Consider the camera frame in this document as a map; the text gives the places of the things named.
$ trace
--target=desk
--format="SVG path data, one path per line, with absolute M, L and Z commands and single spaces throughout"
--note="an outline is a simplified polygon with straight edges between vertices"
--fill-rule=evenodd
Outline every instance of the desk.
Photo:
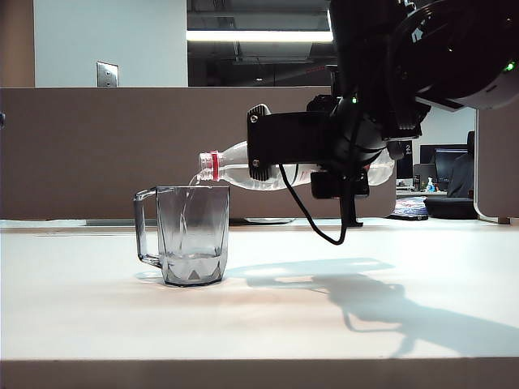
M 232 228 L 195 289 L 132 227 L 3 229 L 2 385 L 517 388 L 519 225 L 363 221 Z
M 447 191 L 440 190 L 438 192 L 414 192 L 412 190 L 398 190 L 397 189 L 397 199 L 403 199 L 405 197 L 417 197 L 417 196 L 425 196 L 425 197 L 447 197 Z

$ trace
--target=cubicle partition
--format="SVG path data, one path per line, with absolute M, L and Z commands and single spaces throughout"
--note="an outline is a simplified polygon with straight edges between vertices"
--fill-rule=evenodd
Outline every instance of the cubicle partition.
M 2 218 L 127 219 L 132 195 L 156 185 L 186 185 L 199 152 L 247 137 L 247 110 L 305 110 L 311 88 L 3 89 Z M 338 217 L 335 200 L 298 192 L 316 217 Z M 360 216 L 386 216 L 394 177 L 358 200 Z M 302 214 L 286 190 L 231 189 L 231 217 Z
M 519 217 L 519 99 L 478 111 L 475 206 L 489 217 Z

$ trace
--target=cable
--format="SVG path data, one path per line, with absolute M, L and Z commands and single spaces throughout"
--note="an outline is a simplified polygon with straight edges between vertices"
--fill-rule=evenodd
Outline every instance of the cable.
M 345 205 L 344 201 L 345 200 L 344 200 L 343 196 L 341 196 L 341 199 L 340 199 L 340 205 L 341 205 L 341 235 L 340 235 L 338 240 L 334 240 L 334 239 L 330 238 L 328 235 L 326 235 L 325 233 L 323 233 L 317 227 L 317 225 L 315 225 L 315 223 L 314 223 L 314 221 L 313 221 L 313 219 L 312 219 L 312 217 L 310 215 L 310 212 L 308 212 L 308 210 L 305 208 L 305 206 L 302 203 L 301 199 L 299 198 L 298 194 L 295 193 L 294 188 L 290 185 L 289 180 L 288 180 L 288 178 L 286 176 L 285 168 L 283 167 L 283 165 L 281 165 L 281 164 L 279 165 L 279 170 L 281 171 L 281 176 L 283 177 L 283 182 L 286 185 L 286 189 L 289 190 L 290 194 L 294 198 L 295 202 L 298 204 L 298 206 L 301 209 L 302 213 L 307 218 L 308 223 L 310 223 L 310 226 L 312 227 L 312 229 L 320 237 L 322 237 L 326 241 L 332 243 L 333 245 L 335 245 L 335 246 L 341 245 L 344 242 L 344 240 L 345 240 L 346 229 L 347 229 L 347 225 L 348 225 L 348 215 L 350 213 L 349 208 L 348 207 L 344 207 L 344 205 Z

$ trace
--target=black chair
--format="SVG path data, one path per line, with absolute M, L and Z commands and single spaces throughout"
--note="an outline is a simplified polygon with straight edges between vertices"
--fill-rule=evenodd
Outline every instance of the black chair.
M 467 135 L 467 153 L 455 159 L 447 197 L 424 200 L 427 213 L 440 219 L 478 219 L 474 209 L 474 131 Z

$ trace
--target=ceiling light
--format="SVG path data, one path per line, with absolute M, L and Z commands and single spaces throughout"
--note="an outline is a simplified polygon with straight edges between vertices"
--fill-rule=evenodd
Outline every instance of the ceiling light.
M 202 42 L 321 42 L 333 41 L 330 31 L 188 30 L 188 41 Z

